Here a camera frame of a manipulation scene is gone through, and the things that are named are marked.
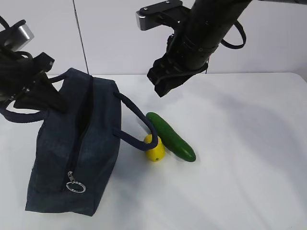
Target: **metal key ring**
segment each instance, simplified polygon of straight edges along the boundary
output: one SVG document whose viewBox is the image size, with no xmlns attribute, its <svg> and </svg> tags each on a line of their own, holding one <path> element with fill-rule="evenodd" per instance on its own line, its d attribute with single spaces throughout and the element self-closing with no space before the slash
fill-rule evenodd
<svg viewBox="0 0 307 230">
<path fill-rule="evenodd" d="M 79 185 L 79 186 L 82 188 L 82 190 L 75 190 L 75 189 L 73 189 L 73 188 L 70 188 L 70 184 L 77 184 L 77 185 Z M 85 190 L 86 190 L 85 185 L 82 184 L 82 183 L 80 183 L 80 182 L 78 182 L 78 181 L 67 182 L 67 183 L 66 183 L 66 187 L 67 187 L 69 190 L 71 190 L 72 192 L 74 192 L 74 193 L 84 193 Z"/>
</svg>

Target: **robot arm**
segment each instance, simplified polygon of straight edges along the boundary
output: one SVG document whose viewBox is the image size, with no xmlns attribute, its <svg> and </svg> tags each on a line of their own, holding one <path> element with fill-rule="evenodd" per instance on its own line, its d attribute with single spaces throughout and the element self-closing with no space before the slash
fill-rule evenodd
<svg viewBox="0 0 307 230">
<path fill-rule="evenodd" d="M 269 0 L 307 4 L 307 0 Z M 141 30 L 159 25 L 174 29 L 167 41 L 166 53 L 156 60 L 147 77 L 160 97 L 183 84 L 193 75 L 207 69 L 210 55 L 222 43 L 229 48 L 242 48 L 246 41 L 244 30 L 237 21 L 251 0 L 196 0 L 190 9 L 180 0 L 167 0 L 143 7 L 137 12 Z M 235 25 L 243 44 L 234 46 L 223 40 Z"/>
<path fill-rule="evenodd" d="M 46 75 L 54 59 L 45 53 L 33 58 L 20 51 L 34 37 L 25 20 L 10 27 L 0 17 L 0 24 L 4 27 L 0 32 L 0 106 L 16 101 L 15 108 L 65 112 L 66 102 Z"/>
</svg>

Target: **zipper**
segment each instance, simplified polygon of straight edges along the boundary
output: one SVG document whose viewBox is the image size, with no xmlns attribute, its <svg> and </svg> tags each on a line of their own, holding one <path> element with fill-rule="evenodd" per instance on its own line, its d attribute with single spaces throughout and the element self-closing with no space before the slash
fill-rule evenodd
<svg viewBox="0 0 307 230">
<path fill-rule="evenodd" d="M 93 81 L 94 78 L 91 76 L 86 96 L 82 101 L 82 105 L 80 106 L 80 109 L 76 117 L 76 127 L 77 127 L 76 137 L 72 148 L 72 152 L 70 153 L 70 157 L 67 162 L 65 176 L 62 183 L 62 190 L 64 190 L 66 187 L 69 189 L 67 185 L 71 182 L 72 184 L 80 184 L 79 182 L 75 181 L 72 174 L 76 169 L 82 141 L 90 126 L 90 121 L 93 113 L 93 103 L 94 103 Z"/>
</svg>

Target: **black robotic arm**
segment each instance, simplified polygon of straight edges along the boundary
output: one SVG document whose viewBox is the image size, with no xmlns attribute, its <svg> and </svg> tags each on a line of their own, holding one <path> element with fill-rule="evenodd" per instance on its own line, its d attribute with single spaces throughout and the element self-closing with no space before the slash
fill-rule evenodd
<svg viewBox="0 0 307 230">
<path fill-rule="evenodd" d="M 246 36 L 237 19 L 251 1 L 196 0 L 190 10 L 183 7 L 180 0 L 166 0 L 137 11 L 141 30 L 159 25 L 174 29 L 168 38 L 166 53 L 154 62 L 147 74 L 160 97 L 206 70 L 210 55 L 220 43 L 233 49 L 244 46 Z M 269 1 L 307 4 L 307 0 Z M 233 25 L 242 36 L 242 45 L 234 46 L 223 40 Z"/>
</svg>

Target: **white wall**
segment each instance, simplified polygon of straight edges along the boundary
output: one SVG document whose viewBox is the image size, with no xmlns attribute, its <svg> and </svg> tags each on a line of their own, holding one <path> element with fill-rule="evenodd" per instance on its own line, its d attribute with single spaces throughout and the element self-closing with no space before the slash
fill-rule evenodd
<svg viewBox="0 0 307 230">
<path fill-rule="evenodd" d="M 139 31 L 134 12 L 157 0 L 77 0 L 77 10 L 94 74 L 147 73 L 155 59 L 165 52 L 172 30 L 157 27 Z M 194 0 L 185 0 L 191 7 Z M 305 40 L 307 6 L 253 1 L 240 17 L 247 33 L 244 49 L 220 46 L 212 56 L 209 72 L 295 72 L 307 75 Z M 227 41 L 241 43 L 235 29 Z"/>
<path fill-rule="evenodd" d="M 144 74 L 165 52 L 172 29 L 142 32 L 135 11 L 158 0 L 75 0 L 90 73 Z M 191 7 L 194 0 L 185 0 Z M 11 0 L 0 9 L 10 23 L 26 19 L 35 39 L 25 47 L 34 55 L 46 51 L 55 60 L 51 73 L 69 67 L 85 70 L 72 0 Z M 254 0 L 240 17 L 248 40 L 241 50 L 220 46 L 210 73 L 294 72 L 307 77 L 307 6 Z M 227 41 L 241 43 L 232 29 Z"/>
</svg>

